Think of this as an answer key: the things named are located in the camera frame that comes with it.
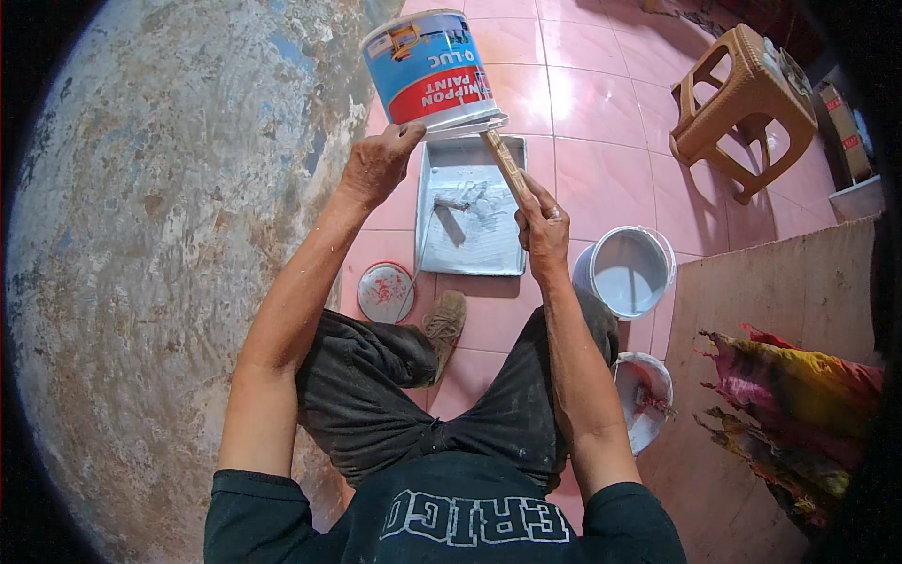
colorful rag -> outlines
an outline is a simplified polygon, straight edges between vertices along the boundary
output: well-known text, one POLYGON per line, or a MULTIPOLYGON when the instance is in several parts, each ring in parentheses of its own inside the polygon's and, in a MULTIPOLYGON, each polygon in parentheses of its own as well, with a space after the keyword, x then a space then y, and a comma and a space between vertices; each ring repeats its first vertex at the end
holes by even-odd
POLYGON ((824 526, 842 498, 849 472, 858 466, 879 409, 883 374, 872 366, 808 352, 742 324, 750 339, 708 333, 717 346, 714 389, 756 427, 719 408, 705 413, 721 421, 712 441, 742 457, 769 484, 789 492, 788 508, 804 521, 824 526))

concrete wall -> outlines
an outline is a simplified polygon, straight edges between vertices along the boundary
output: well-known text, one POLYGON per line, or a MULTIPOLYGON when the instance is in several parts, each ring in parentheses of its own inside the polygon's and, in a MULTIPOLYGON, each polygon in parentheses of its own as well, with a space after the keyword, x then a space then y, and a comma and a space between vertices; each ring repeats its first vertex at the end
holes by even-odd
MULTIPOLYGON (((200 560, 235 356, 363 134, 359 41, 399 7, 116 0, 52 83, 5 314, 41 459, 107 559, 200 560)), ((302 432, 294 472, 328 528, 340 476, 302 432)))

wooden stick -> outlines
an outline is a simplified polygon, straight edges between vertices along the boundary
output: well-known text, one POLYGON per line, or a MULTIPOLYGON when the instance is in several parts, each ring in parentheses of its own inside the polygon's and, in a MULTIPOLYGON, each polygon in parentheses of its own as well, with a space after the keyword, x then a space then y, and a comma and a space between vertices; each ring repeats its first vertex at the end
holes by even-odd
POLYGON ((529 192, 526 181, 523 179, 523 175, 520 174, 520 169, 517 168, 517 163, 514 162, 511 152, 508 151, 504 141, 502 141, 495 130, 490 129, 480 133, 479 136, 483 138, 483 142, 489 153, 492 154, 495 164, 501 169, 504 181, 507 182, 508 188, 511 189, 511 194, 513 194, 513 198, 517 202, 517 207, 523 209, 523 200, 532 198, 532 194, 529 192))

paint tray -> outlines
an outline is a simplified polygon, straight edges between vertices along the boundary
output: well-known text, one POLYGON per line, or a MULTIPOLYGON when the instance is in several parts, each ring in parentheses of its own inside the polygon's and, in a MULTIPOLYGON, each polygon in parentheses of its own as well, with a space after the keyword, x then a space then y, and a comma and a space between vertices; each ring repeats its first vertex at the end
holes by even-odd
MULTIPOLYGON (((503 136, 526 169, 526 140, 503 136)), ((526 253, 514 221, 517 202, 478 135, 425 143, 417 196, 416 264, 429 273, 522 276, 526 253), (469 204, 436 207, 435 199, 469 204)))

plywood board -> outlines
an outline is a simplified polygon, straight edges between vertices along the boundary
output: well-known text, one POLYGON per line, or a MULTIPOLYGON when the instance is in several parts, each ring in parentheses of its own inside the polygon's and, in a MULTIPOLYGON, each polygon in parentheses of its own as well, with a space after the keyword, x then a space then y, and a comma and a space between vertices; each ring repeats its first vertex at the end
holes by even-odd
POLYGON ((807 350, 875 363, 870 324, 872 219, 681 264, 667 370, 679 416, 639 456, 642 479, 673 519, 690 562, 798 562, 805 537, 762 480, 714 445, 692 414, 718 405, 700 329, 746 337, 750 323, 807 350))

